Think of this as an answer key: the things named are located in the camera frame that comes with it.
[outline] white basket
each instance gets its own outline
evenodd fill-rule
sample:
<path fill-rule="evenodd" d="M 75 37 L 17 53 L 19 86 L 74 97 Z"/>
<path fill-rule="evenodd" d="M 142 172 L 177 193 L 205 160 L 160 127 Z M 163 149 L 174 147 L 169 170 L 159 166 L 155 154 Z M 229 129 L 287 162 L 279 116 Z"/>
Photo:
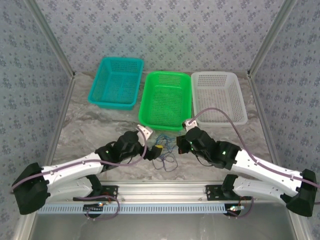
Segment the white basket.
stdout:
<path fill-rule="evenodd" d="M 235 125 L 248 121 L 238 77 L 232 72 L 202 71 L 191 75 L 194 115 L 206 108 L 224 111 Z M 200 127 L 231 126 L 218 111 L 209 110 L 197 118 Z"/>

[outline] tangled cable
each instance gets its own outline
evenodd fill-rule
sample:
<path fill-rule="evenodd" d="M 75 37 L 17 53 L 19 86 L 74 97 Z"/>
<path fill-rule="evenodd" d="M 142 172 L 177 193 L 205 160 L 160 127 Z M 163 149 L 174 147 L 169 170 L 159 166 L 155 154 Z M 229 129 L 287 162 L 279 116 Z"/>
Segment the tangled cable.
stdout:
<path fill-rule="evenodd" d="M 177 147 L 176 145 L 176 138 L 175 137 L 169 137 L 166 134 L 160 134 L 156 140 L 155 145 L 162 145 L 163 150 L 162 154 L 156 159 L 158 162 L 162 163 L 161 167 L 156 167 L 154 160 L 152 160 L 152 164 L 156 170 L 164 169 L 167 173 L 170 173 L 177 169 L 178 162 L 173 154 L 174 149 Z M 166 167 L 166 163 L 174 164 L 174 167 L 170 170 Z"/>

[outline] green basket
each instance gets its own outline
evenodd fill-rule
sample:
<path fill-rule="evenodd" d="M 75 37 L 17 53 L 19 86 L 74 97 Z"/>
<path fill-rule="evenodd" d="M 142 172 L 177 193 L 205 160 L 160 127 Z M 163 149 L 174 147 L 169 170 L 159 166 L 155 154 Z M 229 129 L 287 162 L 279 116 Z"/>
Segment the green basket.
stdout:
<path fill-rule="evenodd" d="M 154 71 L 145 80 L 139 121 L 152 129 L 180 131 L 191 118 L 192 87 L 189 75 Z"/>

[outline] marble surface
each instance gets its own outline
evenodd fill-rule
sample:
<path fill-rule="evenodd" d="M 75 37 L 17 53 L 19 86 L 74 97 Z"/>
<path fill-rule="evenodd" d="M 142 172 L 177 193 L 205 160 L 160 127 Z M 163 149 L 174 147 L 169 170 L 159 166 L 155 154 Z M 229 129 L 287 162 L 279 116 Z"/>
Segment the marble surface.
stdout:
<path fill-rule="evenodd" d="M 62 131 L 58 141 L 52 164 L 65 163 L 83 157 L 105 144 L 116 141 L 126 131 L 133 131 L 139 124 L 138 113 L 144 89 L 143 74 L 139 87 L 137 103 L 132 111 L 102 109 L 90 104 L 87 100 L 94 79 L 92 73 L 77 73 L 75 85 L 68 110 L 64 119 Z M 249 149 L 259 158 L 271 161 L 262 126 L 251 93 L 248 80 L 238 76 L 243 94 L 248 122 L 238 126 Z M 229 141 L 241 146 L 234 129 L 230 127 L 202 128 L 216 141 Z M 155 143 L 156 137 L 163 131 L 154 131 L 148 145 Z M 175 137 L 178 132 L 165 132 Z M 179 155 L 178 150 L 173 151 L 178 167 L 172 172 L 163 169 L 156 170 L 152 162 L 143 160 L 134 166 L 116 167 L 99 174 L 101 180 L 223 180 L 226 174 L 231 173 L 225 169 L 202 166 L 191 153 Z M 161 162 L 154 161 L 156 167 Z M 167 169 L 173 168 L 172 163 L 166 164 Z"/>

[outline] patterned wallpaper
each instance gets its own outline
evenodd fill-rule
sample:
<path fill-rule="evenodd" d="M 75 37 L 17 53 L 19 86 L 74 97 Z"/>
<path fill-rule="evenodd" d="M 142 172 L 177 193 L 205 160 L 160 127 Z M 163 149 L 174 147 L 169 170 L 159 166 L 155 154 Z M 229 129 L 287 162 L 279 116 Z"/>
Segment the patterned wallpaper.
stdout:
<path fill-rule="evenodd" d="M 301 0 L 255 76 L 284 166 L 308 168 L 320 181 L 320 1 Z M 310 218 L 320 239 L 320 206 Z"/>
<path fill-rule="evenodd" d="M 247 70 L 283 0 L 37 0 L 74 71 Z"/>
<path fill-rule="evenodd" d="M 69 78 L 24 2 L 0 9 L 0 240 L 9 240 L 20 215 L 10 186 L 45 159 Z"/>

